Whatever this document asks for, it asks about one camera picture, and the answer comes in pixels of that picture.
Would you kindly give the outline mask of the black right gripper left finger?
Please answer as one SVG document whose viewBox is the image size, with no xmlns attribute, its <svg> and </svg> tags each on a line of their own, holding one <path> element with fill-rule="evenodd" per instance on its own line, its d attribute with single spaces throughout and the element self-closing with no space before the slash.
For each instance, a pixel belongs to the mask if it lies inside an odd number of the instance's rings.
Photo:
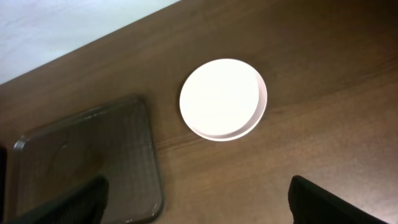
<svg viewBox="0 0 398 224">
<path fill-rule="evenodd" d="M 85 185 L 49 201 L 11 224 L 99 224 L 108 204 L 109 182 L 97 176 Z"/>
</svg>

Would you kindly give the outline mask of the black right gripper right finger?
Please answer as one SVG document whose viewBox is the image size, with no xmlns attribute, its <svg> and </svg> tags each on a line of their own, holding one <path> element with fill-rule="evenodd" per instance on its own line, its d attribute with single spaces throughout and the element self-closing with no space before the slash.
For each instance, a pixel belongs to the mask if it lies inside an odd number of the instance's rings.
<svg viewBox="0 0 398 224">
<path fill-rule="evenodd" d="M 288 201 L 294 224 L 386 224 L 299 175 L 292 177 Z"/>
</svg>

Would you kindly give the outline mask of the white plate with sauce smear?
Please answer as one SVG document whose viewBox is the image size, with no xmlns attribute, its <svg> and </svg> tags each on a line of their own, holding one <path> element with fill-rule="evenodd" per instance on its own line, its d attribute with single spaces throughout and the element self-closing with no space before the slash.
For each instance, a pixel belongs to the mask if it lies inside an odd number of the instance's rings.
<svg viewBox="0 0 398 224">
<path fill-rule="evenodd" d="M 210 141 L 232 141 L 251 132 L 267 107 L 267 87 L 250 64 L 220 58 L 196 68 L 185 80 L 180 114 L 185 124 Z"/>
</svg>

